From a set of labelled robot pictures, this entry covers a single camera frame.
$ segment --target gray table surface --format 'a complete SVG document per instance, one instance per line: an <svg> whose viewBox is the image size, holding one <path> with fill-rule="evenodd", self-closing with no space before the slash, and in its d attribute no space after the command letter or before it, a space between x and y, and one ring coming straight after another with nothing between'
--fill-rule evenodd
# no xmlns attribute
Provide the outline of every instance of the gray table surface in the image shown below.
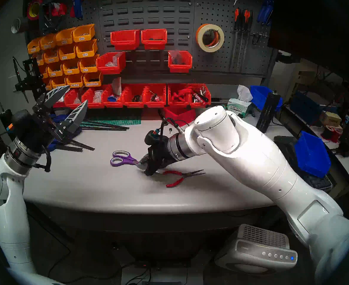
<svg viewBox="0 0 349 285"><path fill-rule="evenodd" d="M250 115L244 120L256 125L259 114L256 112L256 117ZM126 132L83 131L75 140L95 150L53 151L51 172L32 169L25 180L24 199L76 210L123 214L221 212L273 205L269 198L234 179L207 154L170 165L168 169L181 172L200 169L206 172L186 178L171 189L165 185L179 176L147 177L133 165L110 166L115 150L129 151L138 160L145 155L148 147L144 137L160 124L161 121L142 121L140 125L129 126ZM170 136L169 126L164 134ZM292 136L287 129L276 125L269 126L266 135L271 139ZM40 164L46 162L43 156Z"/></svg>

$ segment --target wall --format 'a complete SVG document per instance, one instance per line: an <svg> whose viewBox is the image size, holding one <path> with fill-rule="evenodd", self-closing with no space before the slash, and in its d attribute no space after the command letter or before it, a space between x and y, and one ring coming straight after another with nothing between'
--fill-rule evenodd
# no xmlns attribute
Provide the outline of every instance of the wall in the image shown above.
<svg viewBox="0 0 349 285"><path fill-rule="evenodd" d="M31 111L32 105L35 103L31 92L26 93L29 104L22 93L13 93L17 78L12 56L15 56L20 64L28 58L24 34L12 34L10 30L12 20L22 16L22 8L23 0L9 0L0 10L0 102L4 109L11 109L12 113L21 109ZM19 71L23 79L26 75L21 69ZM0 133L4 131L0 121ZM2 137L6 144L11 142L7 135Z"/></svg>

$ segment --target black cylinder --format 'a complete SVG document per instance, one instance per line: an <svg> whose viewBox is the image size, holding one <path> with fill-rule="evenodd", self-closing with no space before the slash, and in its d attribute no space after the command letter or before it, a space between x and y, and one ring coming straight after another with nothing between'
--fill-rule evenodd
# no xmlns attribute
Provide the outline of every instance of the black cylinder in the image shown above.
<svg viewBox="0 0 349 285"><path fill-rule="evenodd" d="M264 108L261 111L256 128L263 134L267 131L272 118L275 116L276 107L280 101L280 95L276 92L269 92L265 100Z"/></svg>

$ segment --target yellow storage bin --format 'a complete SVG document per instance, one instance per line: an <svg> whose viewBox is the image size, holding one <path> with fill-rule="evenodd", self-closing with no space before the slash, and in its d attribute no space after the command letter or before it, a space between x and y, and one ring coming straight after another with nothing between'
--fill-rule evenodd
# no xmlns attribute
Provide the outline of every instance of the yellow storage bin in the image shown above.
<svg viewBox="0 0 349 285"><path fill-rule="evenodd" d="M73 40L76 43L90 41L95 34L94 24L79 26L73 31Z"/></svg>
<svg viewBox="0 0 349 285"><path fill-rule="evenodd" d="M57 46L68 45L73 42L73 31L76 27L71 29L64 29L56 34L56 44Z"/></svg>
<svg viewBox="0 0 349 285"><path fill-rule="evenodd" d="M80 88L83 86L83 74L67 75L65 82L67 85L70 85L71 88Z"/></svg>
<svg viewBox="0 0 349 285"><path fill-rule="evenodd" d="M75 44L62 46L58 49L58 55L61 60L73 59L76 57L75 49L76 49Z"/></svg>
<svg viewBox="0 0 349 285"><path fill-rule="evenodd" d="M78 59L70 59L66 60L62 63L62 70L65 75L75 75L80 73L79 69L79 60Z"/></svg>
<svg viewBox="0 0 349 285"><path fill-rule="evenodd" d="M52 85L51 85L51 79L50 78L44 78L43 82L45 84L45 87L48 91L50 91L52 89Z"/></svg>
<svg viewBox="0 0 349 285"><path fill-rule="evenodd" d="M40 51L40 39L41 38L36 38L29 42L27 45L28 54L33 54Z"/></svg>
<svg viewBox="0 0 349 285"><path fill-rule="evenodd" d="M41 50L52 49L56 46L56 39L54 36L54 33L50 33L40 39Z"/></svg>
<svg viewBox="0 0 349 285"><path fill-rule="evenodd" d="M48 72L46 71L46 64L39 66L40 73L43 75L43 79L48 77Z"/></svg>
<svg viewBox="0 0 349 285"><path fill-rule="evenodd" d="M93 57L82 58L80 60L80 70L82 73L86 72L97 72L97 63L96 59L99 57L99 54L96 54Z"/></svg>
<svg viewBox="0 0 349 285"><path fill-rule="evenodd" d="M43 54L43 59L46 64L58 62L60 60L57 50L47 50Z"/></svg>
<svg viewBox="0 0 349 285"><path fill-rule="evenodd" d="M83 82L86 87L100 87L103 81L103 74L100 71L89 72L83 75Z"/></svg>
<svg viewBox="0 0 349 285"><path fill-rule="evenodd" d="M52 85L52 88L57 88L61 85L66 85L65 77L59 76L59 77L51 78L51 85Z"/></svg>
<svg viewBox="0 0 349 285"><path fill-rule="evenodd" d="M48 64L46 69L49 77L58 77L63 75L62 64L60 63L52 63Z"/></svg>
<svg viewBox="0 0 349 285"><path fill-rule="evenodd" d="M93 57L98 50L97 40L93 39L88 42L78 43L76 53L78 58Z"/></svg>

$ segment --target red-handled pliers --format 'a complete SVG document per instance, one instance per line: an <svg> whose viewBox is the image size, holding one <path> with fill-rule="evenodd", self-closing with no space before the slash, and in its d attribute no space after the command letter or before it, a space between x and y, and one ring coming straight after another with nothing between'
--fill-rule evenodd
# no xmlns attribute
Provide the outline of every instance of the red-handled pliers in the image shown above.
<svg viewBox="0 0 349 285"><path fill-rule="evenodd" d="M166 185L167 188L173 188L175 186L177 186L178 184L180 184L184 178L187 178L187 177L192 177L192 176L197 176L199 174L205 174L205 172L201 172L200 171L203 171L203 170L198 170L198 171L192 171L192 172L186 172L186 173L183 173L183 172L179 172L179 171L165 171L163 172L163 174L178 174L179 176L182 176L181 179L175 181L174 183L172 184L168 184Z"/></svg>

